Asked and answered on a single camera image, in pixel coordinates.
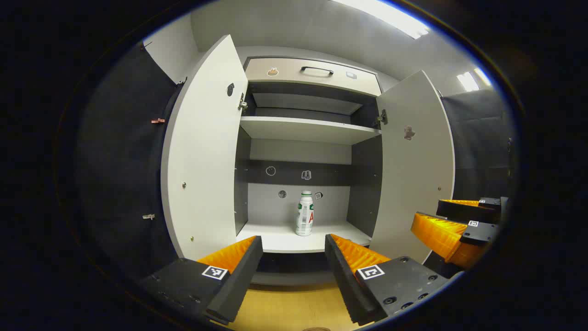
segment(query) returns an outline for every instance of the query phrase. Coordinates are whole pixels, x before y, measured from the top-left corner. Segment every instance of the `white shelf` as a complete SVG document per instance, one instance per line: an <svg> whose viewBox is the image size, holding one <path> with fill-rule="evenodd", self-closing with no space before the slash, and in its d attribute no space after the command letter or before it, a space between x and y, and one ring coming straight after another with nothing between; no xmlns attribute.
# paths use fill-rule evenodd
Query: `white shelf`
<svg viewBox="0 0 588 331"><path fill-rule="evenodd" d="M325 251L325 235L332 233L352 242L366 246L372 240L348 222L335 224L317 224L312 227L309 236L302 237L295 233L295 224L255 224L247 222L236 241L251 236L261 236L265 253L319 253Z"/></svg>
<svg viewBox="0 0 588 331"><path fill-rule="evenodd" d="M243 116L241 127L253 139L316 141L354 145L382 132L358 125L303 118Z"/></svg>

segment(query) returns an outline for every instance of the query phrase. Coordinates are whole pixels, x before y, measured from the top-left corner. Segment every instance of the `ceiling light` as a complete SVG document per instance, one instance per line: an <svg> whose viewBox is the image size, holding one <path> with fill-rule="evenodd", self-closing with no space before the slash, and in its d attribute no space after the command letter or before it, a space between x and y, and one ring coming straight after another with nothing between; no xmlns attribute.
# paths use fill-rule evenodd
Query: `ceiling light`
<svg viewBox="0 0 588 331"><path fill-rule="evenodd" d="M486 84L487 86L490 86L490 80L488 79L486 74L480 68L476 68L476 69L474 69L474 71L478 74L478 76L484 82L484 84Z"/></svg>
<svg viewBox="0 0 588 331"><path fill-rule="evenodd" d="M477 91L480 89L470 72L466 72L463 75L457 75L457 78L459 79L459 82L462 83L463 88L466 89L466 92Z"/></svg>
<svg viewBox="0 0 588 331"><path fill-rule="evenodd" d="M425 24L378 0L333 0L354 7L396 27L414 39L429 33Z"/></svg>

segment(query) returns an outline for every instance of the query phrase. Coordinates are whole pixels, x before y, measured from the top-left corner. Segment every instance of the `black curtain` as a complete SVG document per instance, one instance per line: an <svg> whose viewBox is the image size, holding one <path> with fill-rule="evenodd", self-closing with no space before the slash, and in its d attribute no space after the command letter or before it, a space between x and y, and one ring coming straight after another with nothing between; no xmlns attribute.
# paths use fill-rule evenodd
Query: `black curtain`
<svg viewBox="0 0 588 331"><path fill-rule="evenodd" d="M182 85L137 45L94 90L72 137L82 227L134 280L178 258L163 216L160 172L166 125ZM152 124L157 118L166 123ZM144 219L148 214L154 218Z"/></svg>
<svg viewBox="0 0 588 331"><path fill-rule="evenodd" d="M442 98L455 148L453 198L508 196L508 139L516 139L510 110L495 90Z"/></svg>

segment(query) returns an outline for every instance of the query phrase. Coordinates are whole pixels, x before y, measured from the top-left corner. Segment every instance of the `white bottle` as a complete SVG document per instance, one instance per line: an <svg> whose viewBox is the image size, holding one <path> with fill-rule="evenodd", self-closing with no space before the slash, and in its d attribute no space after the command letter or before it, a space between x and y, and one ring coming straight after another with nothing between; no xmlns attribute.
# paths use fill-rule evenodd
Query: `white bottle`
<svg viewBox="0 0 588 331"><path fill-rule="evenodd" d="M312 203L312 192L302 191L302 197L298 202L298 217L296 219L296 234L308 236L312 232L312 224L315 221L315 205Z"/></svg>

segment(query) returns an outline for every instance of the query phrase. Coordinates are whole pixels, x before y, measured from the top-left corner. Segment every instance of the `drawer handle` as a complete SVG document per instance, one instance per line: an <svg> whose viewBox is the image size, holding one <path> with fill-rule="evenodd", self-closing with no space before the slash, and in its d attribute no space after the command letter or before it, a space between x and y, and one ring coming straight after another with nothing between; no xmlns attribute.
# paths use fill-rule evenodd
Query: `drawer handle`
<svg viewBox="0 0 588 331"><path fill-rule="evenodd" d="M316 68L316 67L302 67L302 68L300 68L300 71L304 71L304 70L306 70L306 69L318 69L318 70L325 70L325 71L328 71L328 72L329 72L329 75L332 75L332 74L334 74L334 73L335 73L334 71L332 71L332 70L329 70L329 69Z"/></svg>

